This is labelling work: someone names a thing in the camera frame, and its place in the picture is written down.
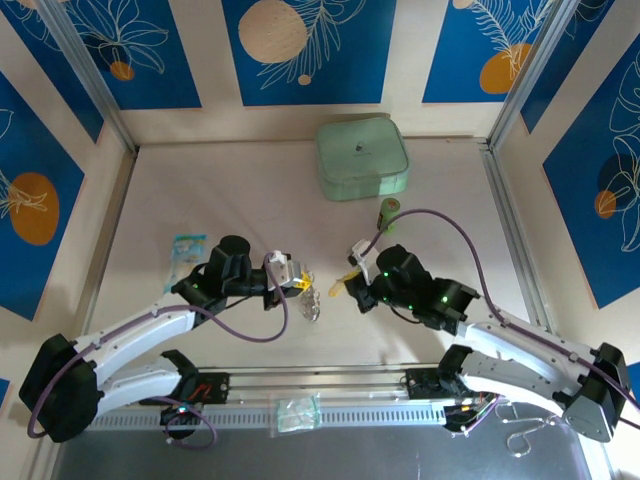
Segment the mint green zip pouch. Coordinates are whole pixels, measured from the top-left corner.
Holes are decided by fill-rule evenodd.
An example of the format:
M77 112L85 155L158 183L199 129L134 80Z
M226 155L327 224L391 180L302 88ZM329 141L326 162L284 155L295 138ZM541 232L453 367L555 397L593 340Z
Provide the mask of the mint green zip pouch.
M315 136L319 182L334 202L391 195L407 188L410 157L389 118L326 124Z

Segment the aluminium side rail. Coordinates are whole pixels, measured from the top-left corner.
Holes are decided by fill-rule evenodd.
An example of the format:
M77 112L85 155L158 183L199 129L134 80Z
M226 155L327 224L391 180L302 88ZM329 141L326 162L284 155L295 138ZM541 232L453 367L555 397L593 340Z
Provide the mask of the aluminium side rail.
M85 334L91 326L91 319L95 311L138 153L139 148L136 148L133 153L123 155L118 164L117 174L108 190L109 196L101 217L100 228L97 231L94 252L76 309L72 329L74 335Z
M555 325L549 316L543 292L540 290L534 265L530 259L523 231L516 215L516 209L512 205L508 185L498 158L487 145L482 145L481 151L487 179L529 318L537 327L547 333L554 333Z

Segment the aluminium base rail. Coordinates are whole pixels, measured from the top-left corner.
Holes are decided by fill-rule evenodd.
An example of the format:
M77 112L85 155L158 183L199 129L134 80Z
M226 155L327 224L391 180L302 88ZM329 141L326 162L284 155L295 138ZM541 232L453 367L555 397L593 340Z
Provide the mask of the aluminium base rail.
M366 400L392 402L410 400L404 384L409 368L434 367L427 364L382 365L361 367L266 368L266 369L184 369L160 359L138 368L120 370L99 385L99 414L140 401L154 403L161 396L186 401L186 388L198 373L226 372L230 391L225 404L258 404L276 397L287 398L318 394L328 401ZM554 393L572 394L573 384L552 376L546 378L515 362L482 357L471 367L441 384L452 397L441 400L446 405L476 403L490 394L507 399L546 405Z

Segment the key with yellow tag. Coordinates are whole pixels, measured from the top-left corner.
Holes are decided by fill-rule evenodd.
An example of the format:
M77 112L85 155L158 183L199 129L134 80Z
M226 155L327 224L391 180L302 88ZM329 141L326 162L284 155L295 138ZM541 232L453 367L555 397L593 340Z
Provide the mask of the key with yellow tag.
M346 288L346 282L357 277L361 271L359 269L352 270L351 272L343 275L339 279L335 281L335 283L331 286L328 291L328 295L331 298L336 298L339 296Z

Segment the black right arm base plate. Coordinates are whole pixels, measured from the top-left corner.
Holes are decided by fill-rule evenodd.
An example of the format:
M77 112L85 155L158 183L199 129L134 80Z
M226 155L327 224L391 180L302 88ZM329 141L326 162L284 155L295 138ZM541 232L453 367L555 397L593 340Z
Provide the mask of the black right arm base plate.
M435 367L407 369L404 384L410 400L441 400L452 397L451 391L441 384Z

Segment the blue snack packet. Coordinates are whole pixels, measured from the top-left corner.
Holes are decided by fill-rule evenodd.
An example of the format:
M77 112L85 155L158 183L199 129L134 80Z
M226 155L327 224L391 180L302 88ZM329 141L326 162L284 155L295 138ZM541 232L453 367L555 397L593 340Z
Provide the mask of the blue snack packet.
M206 234L176 235L171 248L170 265L164 284L164 293L205 259Z

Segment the silver keyring with chain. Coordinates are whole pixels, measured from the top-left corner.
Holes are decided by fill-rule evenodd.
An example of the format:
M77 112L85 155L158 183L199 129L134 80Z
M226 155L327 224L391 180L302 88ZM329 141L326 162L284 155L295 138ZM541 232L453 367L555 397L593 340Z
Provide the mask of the silver keyring with chain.
M314 286L314 274L308 273L308 287L300 295L300 309L303 317L316 322L320 317L320 292Z

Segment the aluminium corner post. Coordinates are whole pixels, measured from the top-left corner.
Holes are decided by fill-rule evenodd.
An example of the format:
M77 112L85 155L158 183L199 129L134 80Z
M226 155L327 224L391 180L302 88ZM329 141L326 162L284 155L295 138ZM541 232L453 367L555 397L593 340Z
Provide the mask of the aluminium corner post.
M87 95L125 149L136 154L133 139L120 108L64 6L57 0L34 0L36 9Z
M578 3L579 0L554 0L552 3L551 12L541 26L524 65L486 137L487 147L491 153L496 152L511 125L519 116L522 105L548 63Z

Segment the black controller board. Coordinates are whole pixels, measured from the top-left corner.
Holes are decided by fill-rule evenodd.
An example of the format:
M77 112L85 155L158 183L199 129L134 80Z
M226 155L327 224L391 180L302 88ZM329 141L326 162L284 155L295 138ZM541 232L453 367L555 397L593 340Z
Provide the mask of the black controller board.
M195 428L200 423L200 418L183 404L170 405L160 413L160 425L169 430L178 427Z
M453 434L462 434L477 423L481 411L482 407L479 404L445 407L446 422L444 428Z

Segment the clear plastic bag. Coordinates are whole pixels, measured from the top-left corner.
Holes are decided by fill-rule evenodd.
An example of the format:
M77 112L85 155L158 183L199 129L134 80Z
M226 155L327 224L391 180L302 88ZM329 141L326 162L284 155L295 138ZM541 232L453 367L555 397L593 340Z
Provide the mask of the clear plastic bag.
M322 425L322 411L318 394L272 400L269 411L269 428L272 437L307 433Z

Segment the green cylindrical bottle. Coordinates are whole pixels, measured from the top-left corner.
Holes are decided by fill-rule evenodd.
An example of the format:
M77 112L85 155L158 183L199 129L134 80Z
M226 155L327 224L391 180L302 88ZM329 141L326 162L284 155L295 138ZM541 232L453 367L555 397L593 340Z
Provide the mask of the green cylindrical bottle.
M401 210L401 203L398 199L389 197L382 200L379 208L376 227L379 232L388 233L393 229L391 221Z

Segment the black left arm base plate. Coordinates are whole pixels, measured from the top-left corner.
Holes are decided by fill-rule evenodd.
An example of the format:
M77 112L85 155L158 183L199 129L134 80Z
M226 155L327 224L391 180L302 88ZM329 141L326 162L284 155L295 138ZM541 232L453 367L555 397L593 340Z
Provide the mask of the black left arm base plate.
M186 388L186 401L190 404L222 405L230 391L230 375L226 372L198 373Z

